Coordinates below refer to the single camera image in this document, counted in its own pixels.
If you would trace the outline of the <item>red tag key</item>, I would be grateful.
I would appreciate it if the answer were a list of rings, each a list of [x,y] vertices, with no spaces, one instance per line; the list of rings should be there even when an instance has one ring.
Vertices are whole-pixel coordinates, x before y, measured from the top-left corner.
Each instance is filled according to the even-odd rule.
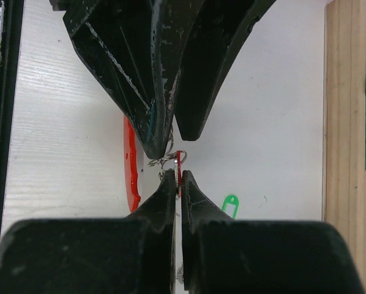
[[[174,153],[174,177],[176,182],[176,198],[181,198],[181,181],[182,172],[181,165],[187,158],[187,152],[183,150],[177,150]]]

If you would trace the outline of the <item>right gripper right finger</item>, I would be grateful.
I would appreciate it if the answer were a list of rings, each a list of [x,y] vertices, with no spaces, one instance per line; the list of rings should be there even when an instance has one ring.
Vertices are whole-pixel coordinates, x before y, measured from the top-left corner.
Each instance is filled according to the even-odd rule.
[[[317,221],[234,220],[182,174],[184,287],[190,293],[364,293],[348,247]]]

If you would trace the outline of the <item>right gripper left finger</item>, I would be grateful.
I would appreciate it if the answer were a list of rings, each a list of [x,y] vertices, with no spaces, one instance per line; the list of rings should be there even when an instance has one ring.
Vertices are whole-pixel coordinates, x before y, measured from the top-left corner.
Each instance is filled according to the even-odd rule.
[[[124,218],[28,219],[0,244],[0,293],[173,293],[176,182]]]

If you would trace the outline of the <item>grey key holder with rings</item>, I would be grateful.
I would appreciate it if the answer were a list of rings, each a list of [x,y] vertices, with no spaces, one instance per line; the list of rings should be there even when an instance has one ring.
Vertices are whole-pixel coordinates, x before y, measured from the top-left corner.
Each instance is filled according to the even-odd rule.
[[[170,144],[169,148],[161,159],[150,160],[148,162],[148,167],[160,166],[160,180],[162,180],[164,173],[167,171],[165,164],[171,160],[174,164],[174,153],[176,151],[172,152],[174,145],[173,128],[171,128],[168,143]],[[144,152],[129,119],[126,116],[123,119],[123,150],[125,189],[129,211],[132,213],[139,207],[141,202],[141,195],[138,187],[141,168],[138,164],[140,163],[140,151],[142,151],[142,154],[144,154]]]

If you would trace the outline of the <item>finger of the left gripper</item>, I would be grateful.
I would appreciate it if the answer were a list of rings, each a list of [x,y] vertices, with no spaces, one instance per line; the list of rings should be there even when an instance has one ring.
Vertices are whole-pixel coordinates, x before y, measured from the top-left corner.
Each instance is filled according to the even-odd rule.
[[[273,1],[205,1],[182,60],[174,115],[181,138],[201,136],[220,88],[254,25]]]
[[[166,1],[50,1],[74,50],[129,119],[150,159],[163,157],[171,121],[159,52]]]

